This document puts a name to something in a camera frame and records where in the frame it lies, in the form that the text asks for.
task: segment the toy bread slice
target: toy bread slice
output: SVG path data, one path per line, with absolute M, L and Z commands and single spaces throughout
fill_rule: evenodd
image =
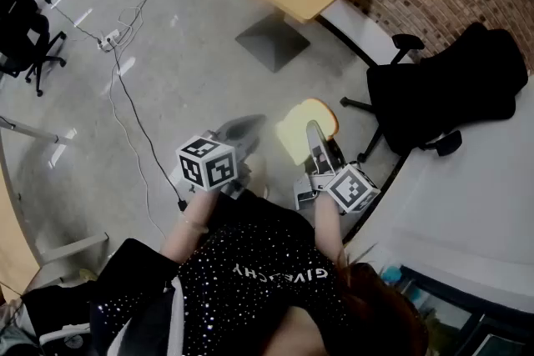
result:
M 326 139 L 331 139 L 338 131 L 337 118 L 322 101 L 309 98 L 293 107 L 284 120 L 276 123 L 276 136 L 293 158 L 295 165 L 303 163 L 310 156 L 310 145 L 306 126 L 315 120 Z

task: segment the table base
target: table base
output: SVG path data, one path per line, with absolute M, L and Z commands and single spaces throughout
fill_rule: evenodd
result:
M 279 13 L 258 21 L 235 40 L 273 73 L 310 45 Z

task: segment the white wall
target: white wall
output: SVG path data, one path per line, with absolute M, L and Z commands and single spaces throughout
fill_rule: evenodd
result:
M 446 158 L 414 150 L 350 243 L 496 303 L 534 313 L 534 82 L 504 122 L 462 129 Z
M 372 19 L 345 0 L 336 0 L 321 15 L 356 43 L 376 63 L 389 63 L 397 49 L 391 38 Z M 411 60 L 406 57 L 403 63 Z

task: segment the white cable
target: white cable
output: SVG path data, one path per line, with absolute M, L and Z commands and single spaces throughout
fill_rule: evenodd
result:
M 130 148 L 133 150 L 133 152 L 135 153 L 135 156 L 137 157 L 137 166 L 139 168 L 139 173 L 141 174 L 141 178 L 143 179 L 144 181 L 144 188 L 145 188 L 145 202 L 146 202 L 146 206 L 147 206 L 147 216 L 149 217 L 149 220 L 150 222 L 153 224 L 153 226 L 155 226 L 159 232 L 161 233 L 162 237 L 164 238 L 164 240 L 166 239 L 166 236 L 164 234 L 164 232 L 161 230 L 161 228 L 159 228 L 158 224 L 156 224 L 152 217 L 150 216 L 150 208 L 149 208 L 149 184 L 147 183 L 147 180 L 146 178 L 144 177 L 144 174 L 143 174 L 143 169 L 141 169 L 141 159 L 139 158 L 139 154 L 137 153 L 137 150 L 134 148 L 134 146 L 132 145 L 132 142 L 130 141 L 130 137 L 128 135 L 128 131 L 126 130 L 126 128 L 124 127 L 123 123 L 120 121 L 120 119 L 117 117 L 117 108 L 115 107 L 115 103 L 113 102 L 113 99 L 112 99 L 112 96 L 111 96 L 111 90 L 113 89 L 113 71 L 115 70 L 115 65 L 113 65 L 113 68 L 111 69 L 111 83 L 109 85 L 109 92 L 108 92 L 108 97 L 109 97 L 109 101 L 111 102 L 111 105 L 113 106 L 113 115 L 115 116 L 115 120 L 118 122 L 118 124 L 122 127 L 122 129 L 124 130 L 124 134 L 126 134 L 126 140 L 128 141 L 128 145 L 130 146 Z
M 126 48 L 128 47 L 128 45 L 135 39 L 135 36 L 137 35 L 137 33 L 139 32 L 139 30 L 141 29 L 141 27 L 143 26 L 144 24 L 144 20 L 143 20 L 143 8 L 140 7 L 140 6 L 137 6 L 137 7 L 129 7 L 129 8 L 125 8 L 121 11 L 121 13 L 118 15 L 118 22 L 123 24 L 124 26 L 126 26 L 127 28 L 127 31 L 130 31 L 130 34 L 129 36 L 126 38 L 125 41 L 121 42 L 121 43 L 118 43 L 116 44 L 117 47 L 122 47 L 120 49 L 120 52 L 118 53 L 118 56 L 117 56 L 117 62 L 116 63 L 119 63 L 120 64 L 120 58 L 123 56 L 123 53 L 124 51 L 126 50 Z M 139 10 L 139 14 L 137 14 L 132 23 L 131 24 L 126 24 L 122 21 L 120 21 L 120 18 L 123 14 L 123 12 L 127 9 L 136 9 L 136 10 Z M 139 18 L 140 20 L 140 24 L 139 26 L 134 30 L 134 23 L 137 21 L 137 19 Z M 153 224 L 153 226 L 155 226 L 159 232 L 161 233 L 161 235 L 163 236 L 164 239 L 166 239 L 166 236 L 165 236 L 165 233 L 162 231 L 162 229 L 158 226 L 158 224 L 156 224 L 151 215 L 150 215 L 150 208 L 149 208 L 149 184 L 147 183 L 147 180 L 146 178 L 144 177 L 144 174 L 143 174 L 143 170 L 141 169 L 141 159 L 139 158 L 139 154 L 137 152 L 137 150 L 134 148 L 134 146 L 132 145 L 131 141 L 130 141 L 130 138 L 129 138 L 129 135 L 128 135 L 128 131 L 126 130 L 126 128 L 124 127 L 123 123 L 119 120 L 119 118 L 117 117 L 117 112 L 116 112 L 116 107 L 115 107 L 115 103 L 113 102 L 113 99 L 112 99 L 112 95 L 111 95 L 111 91 L 112 91 L 112 88 L 113 88 L 113 71 L 115 70 L 115 66 L 117 64 L 114 64 L 113 65 L 113 68 L 111 69 L 111 83 L 109 84 L 109 91 L 108 91 L 108 98 L 109 98 L 109 101 L 111 102 L 112 106 L 113 106 L 113 115 L 115 117 L 115 120 L 118 122 L 118 124 L 121 126 L 121 128 L 124 130 L 124 134 L 126 135 L 126 139 L 128 140 L 128 145 L 131 147 L 131 149 L 133 150 L 133 152 L 135 153 L 135 156 L 137 158 L 137 165 L 138 165 L 138 168 L 139 168 L 139 173 L 141 174 L 141 178 L 143 179 L 144 181 L 144 186 L 145 186 L 145 201 L 146 201 L 146 207 L 147 207 L 147 216 L 149 217 L 149 220 L 150 222 Z
M 84 40 L 87 40 L 88 38 L 90 38 L 91 36 L 86 36 L 85 38 L 83 39 L 69 39 L 69 40 L 72 40 L 73 42 L 83 42 Z

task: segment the chair leg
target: chair leg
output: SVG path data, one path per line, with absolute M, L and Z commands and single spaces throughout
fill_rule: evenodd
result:
M 382 130 L 380 129 L 380 126 L 376 129 L 375 135 L 373 135 L 373 138 L 370 140 L 369 145 L 367 146 L 367 149 L 365 150 L 365 153 L 358 154 L 358 162 L 365 163 L 367 158 L 370 156 L 370 154 L 373 152 L 373 150 L 376 147 L 376 144 L 380 141 L 380 137 L 382 136 Z
M 41 69 L 43 68 L 43 63 L 39 63 L 35 69 L 37 70 L 37 96 L 42 97 L 43 91 L 41 91 Z
M 47 52 L 52 49 L 52 46 L 57 42 L 59 38 L 61 38 L 61 40 L 65 40 L 67 38 L 67 35 L 64 32 L 59 32 L 58 34 L 56 34 L 55 38 L 48 42 Z
M 26 82 L 27 83 L 31 83 L 32 79 L 30 78 L 30 76 L 32 75 L 32 73 L 35 71 L 35 64 L 33 64 L 29 71 L 26 73 Z
M 67 64 L 67 62 L 63 58 L 61 58 L 61 57 L 52 57 L 52 56 L 49 56 L 49 55 L 47 55 L 44 58 L 43 62 L 45 62 L 45 61 L 49 61 L 51 63 L 59 63 L 59 65 L 61 67 L 65 67 L 65 64 Z
M 347 97 L 343 97 L 340 100 L 340 103 L 343 107 L 351 106 L 351 107 L 359 108 L 360 110 L 365 110 L 366 112 L 369 112 L 369 113 L 375 112 L 375 110 L 373 109 L 373 106 L 371 106 L 370 104 L 360 103 L 359 101 L 355 101 Z

